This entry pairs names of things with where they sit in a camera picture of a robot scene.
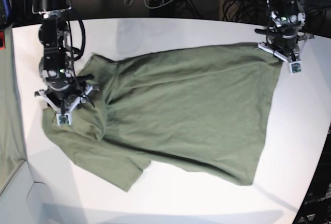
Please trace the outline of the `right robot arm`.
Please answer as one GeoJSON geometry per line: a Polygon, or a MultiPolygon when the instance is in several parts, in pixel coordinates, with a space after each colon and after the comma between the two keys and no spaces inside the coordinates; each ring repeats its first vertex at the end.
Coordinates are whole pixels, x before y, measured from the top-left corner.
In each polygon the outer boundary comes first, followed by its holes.
{"type": "Polygon", "coordinates": [[[64,14],[72,10],[72,0],[33,0],[32,12],[42,17],[38,38],[43,46],[43,56],[39,63],[39,75],[47,89],[35,92],[55,111],[57,122],[70,124],[72,112],[81,104],[90,101],[88,95],[97,90],[88,84],[92,74],[76,75],[74,63],[82,58],[86,44],[83,22],[79,21],[82,34],[80,48],[72,45],[69,21],[64,14]]]}

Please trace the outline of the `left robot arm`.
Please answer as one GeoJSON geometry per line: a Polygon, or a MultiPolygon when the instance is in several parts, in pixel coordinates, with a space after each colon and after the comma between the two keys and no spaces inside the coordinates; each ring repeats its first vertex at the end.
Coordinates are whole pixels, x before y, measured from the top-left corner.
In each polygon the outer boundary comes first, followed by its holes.
{"type": "Polygon", "coordinates": [[[266,0],[268,25],[266,29],[256,29],[265,35],[266,41],[257,48],[272,54],[289,64],[300,62],[299,41],[306,42],[313,34],[299,34],[306,22],[306,13],[299,0],[266,0]]]}

